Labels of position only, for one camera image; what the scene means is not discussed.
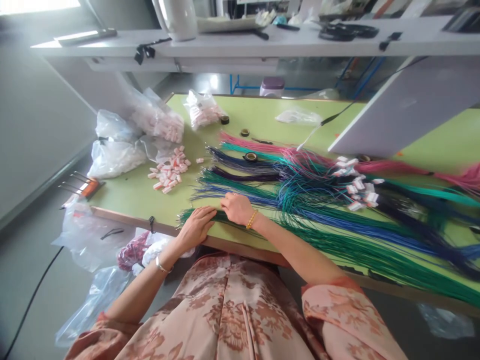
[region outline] pink floral dress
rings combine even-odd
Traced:
[[[101,315],[66,359],[404,360],[382,318],[347,277],[306,286],[303,314],[277,274],[227,254],[201,258],[144,324]]]

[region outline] white kettle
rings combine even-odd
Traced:
[[[195,39],[199,32],[193,0],[152,0],[161,28],[173,41]]]

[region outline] gray floor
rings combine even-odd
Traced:
[[[211,88],[214,94],[228,94],[228,76],[214,76],[216,78],[213,78],[212,74],[174,74],[156,90],[162,97],[171,92],[185,93],[190,87],[199,92],[207,87]],[[242,81],[259,84],[261,79],[242,76]],[[256,94],[257,91],[248,90],[247,93]],[[74,170],[86,173],[90,163],[91,160],[86,157]],[[50,243],[60,234],[64,212],[59,210],[59,207],[68,196],[68,193],[53,186],[14,222],[0,231],[0,274],[3,284],[0,293],[1,358],[14,337],[35,286],[59,250]],[[191,263],[191,259],[184,259],[175,266],[158,292],[147,316],[170,298]],[[299,299],[300,286],[303,284],[301,279],[295,273],[283,269],[281,275],[290,291]],[[55,333],[83,303],[92,277],[91,273],[75,265],[69,251],[64,249],[43,281],[9,359],[62,359],[66,350],[54,346]],[[366,293],[409,359],[479,358],[478,335],[475,338],[459,340],[435,337],[431,335],[416,304],[374,291],[367,290]],[[480,322],[477,320],[475,330],[476,334],[480,331]]]

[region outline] white shelf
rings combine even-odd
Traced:
[[[300,31],[270,25],[264,30],[270,36],[268,41],[249,33],[200,34],[190,41],[155,45],[155,58],[480,55],[480,34],[441,31],[449,19],[450,16],[435,16],[350,21],[380,29],[373,39],[357,38],[351,42],[320,39],[320,27],[314,24],[305,24]],[[400,41],[393,41],[386,51],[380,51],[380,42],[393,32],[403,32]],[[62,47],[58,42],[50,41],[32,48],[45,57],[133,57],[139,44],[166,37],[163,30],[119,31],[117,37],[80,46]]]

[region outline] sleeve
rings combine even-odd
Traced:
[[[140,326],[110,320],[102,312],[91,330],[75,340],[65,360],[113,360]]]
[[[407,360],[377,309],[349,277],[305,286],[302,304],[332,360]]]

